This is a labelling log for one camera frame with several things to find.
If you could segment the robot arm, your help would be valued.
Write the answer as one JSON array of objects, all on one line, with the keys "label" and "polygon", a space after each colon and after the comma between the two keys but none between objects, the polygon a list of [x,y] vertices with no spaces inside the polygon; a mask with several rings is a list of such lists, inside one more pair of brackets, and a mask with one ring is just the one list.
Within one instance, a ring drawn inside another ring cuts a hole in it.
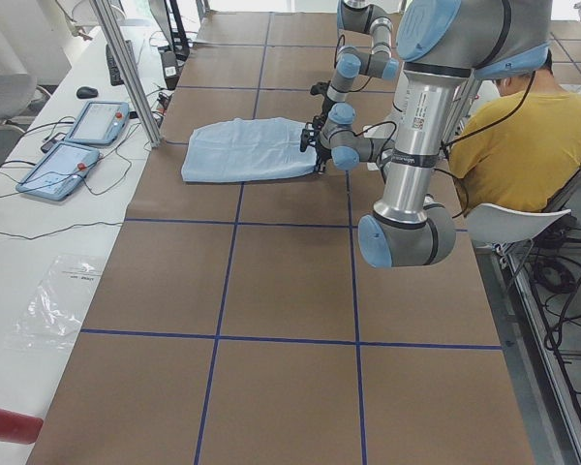
[{"label": "robot arm", "polygon": [[[506,78],[540,67],[548,50],[548,1],[414,1],[399,24],[364,1],[338,5],[341,29],[369,35],[372,47],[341,49],[331,81],[314,87],[324,97],[321,115],[306,125],[302,147],[317,164],[343,171],[378,163],[382,197],[358,224],[360,251],[374,267],[435,264],[452,251],[456,232],[449,212],[428,193],[456,89],[470,78]],[[354,133],[347,103],[360,75],[402,74],[405,99],[393,135]]]},{"label": "robot arm", "polygon": [[369,51],[350,45],[337,46],[331,80],[318,82],[310,90],[313,96],[323,96],[318,116],[321,122],[334,105],[347,100],[358,76],[392,81],[399,68],[399,62],[392,56],[393,23],[383,8],[366,1],[339,1],[337,29],[369,36],[372,44]]}]

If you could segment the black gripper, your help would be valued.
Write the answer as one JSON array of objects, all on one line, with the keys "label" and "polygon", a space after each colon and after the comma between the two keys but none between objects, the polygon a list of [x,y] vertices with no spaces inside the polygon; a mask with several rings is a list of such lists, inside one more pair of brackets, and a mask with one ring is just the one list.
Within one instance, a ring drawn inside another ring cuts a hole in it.
[{"label": "black gripper", "polygon": [[319,119],[326,119],[334,105],[341,103],[340,96],[336,90],[333,90],[333,98],[329,96],[331,81],[319,81],[313,84],[310,89],[312,96],[322,96],[321,112],[318,114]]},{"label": "black gripper", "polygon": [[306,123],[301,131],[299,150],[304,153],[309,148],[316,152],[316,168],[325,167],[325,149],[321,144],[320,131],[312,123]]}]

